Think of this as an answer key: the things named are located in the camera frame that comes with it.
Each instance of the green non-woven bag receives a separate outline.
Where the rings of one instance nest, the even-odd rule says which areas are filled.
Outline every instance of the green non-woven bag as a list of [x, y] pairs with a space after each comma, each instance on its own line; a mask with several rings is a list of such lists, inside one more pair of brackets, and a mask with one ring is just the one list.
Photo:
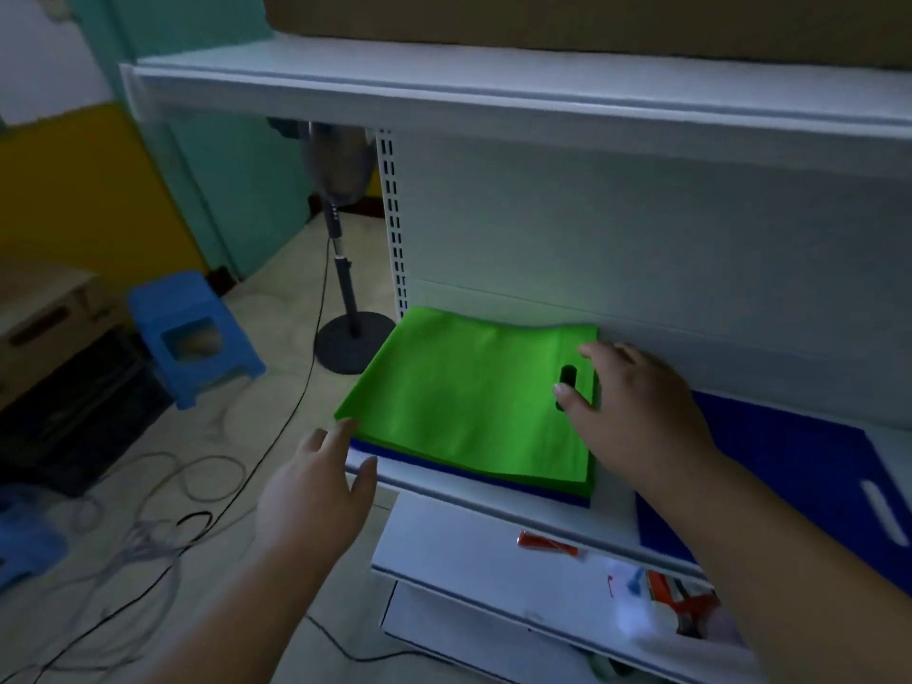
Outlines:
[[464, 471], [588, 497], [591, 457], [557, 409], [564, 366], [591, 400], [592, 325], [524, 327], [410, 308], [336, 411], [357, 438]]

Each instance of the blue stool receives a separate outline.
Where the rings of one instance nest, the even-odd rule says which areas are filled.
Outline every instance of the blue stool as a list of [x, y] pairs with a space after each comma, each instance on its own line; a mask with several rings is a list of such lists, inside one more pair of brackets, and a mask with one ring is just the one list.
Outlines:
[[[256, 379], [266, 371], [250, 340], [198, 271], [184, 271], [141, 285], [128, 298], [133, 321], [161, 370], [178, 410], [196, 405], [206, 386], [243, 372]], [[222, 350], [198, 361], [182, 361], [176, 344], [195, 330], [214, 325]]]
[[26, 485], [0, 486], [0, 590], [44, 574], [67, 554], [67, 541], [41, 516], [36, 499]]

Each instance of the teal wall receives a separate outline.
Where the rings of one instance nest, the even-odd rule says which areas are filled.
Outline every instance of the teal wall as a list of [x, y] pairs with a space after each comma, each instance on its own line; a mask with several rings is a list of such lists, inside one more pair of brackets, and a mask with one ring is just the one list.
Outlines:
[[[262, 0], [68, 0], [121, 100], [119, 64], [268, 38]], [[261, 117], [196, 113], [141, 125], [162, 178], [212, 268], [245, 278], [309, 215], [297, 143]]]

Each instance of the cardboard box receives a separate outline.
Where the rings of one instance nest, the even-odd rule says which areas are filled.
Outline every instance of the cardboard box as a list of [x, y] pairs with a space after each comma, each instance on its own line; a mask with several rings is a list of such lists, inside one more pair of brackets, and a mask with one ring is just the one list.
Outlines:
[[0, 259], [0, 409], [126, 317], [97, 275]]
[[277, 31], [912, 69], [912, 0], [264, 0]]

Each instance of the person's left hand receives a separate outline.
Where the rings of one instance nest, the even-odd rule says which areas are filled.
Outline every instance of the person's left hand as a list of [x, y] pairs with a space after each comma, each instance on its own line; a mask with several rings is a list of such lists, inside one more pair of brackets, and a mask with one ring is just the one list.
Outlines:
[[256, 541], [264, 555], [293, 569], [327, 575], [358, 537], [377, 490], [377, 459], [361, 464], [351, 490], [345, 477], [354, 419], [318, 429], [275, 472], [256, 509]]

